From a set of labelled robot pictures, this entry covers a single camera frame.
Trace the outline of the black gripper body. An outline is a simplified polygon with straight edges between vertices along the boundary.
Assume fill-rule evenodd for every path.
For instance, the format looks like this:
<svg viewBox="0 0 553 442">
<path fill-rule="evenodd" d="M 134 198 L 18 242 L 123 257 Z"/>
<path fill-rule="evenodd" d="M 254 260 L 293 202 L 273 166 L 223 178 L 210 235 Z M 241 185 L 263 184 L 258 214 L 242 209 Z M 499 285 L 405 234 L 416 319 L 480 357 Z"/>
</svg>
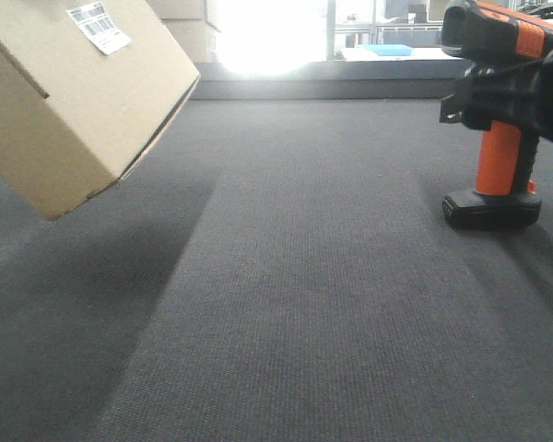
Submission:
<svg viewBox="0 0 553 442">
<path fill-rule="evenodd" d="M 553 49 L 534 60 L 492 64 L 471 56 L 470 68 L 441 100 L 439 121 L 487 131 L 505 122 L 553 142 Z"/>
</svg>

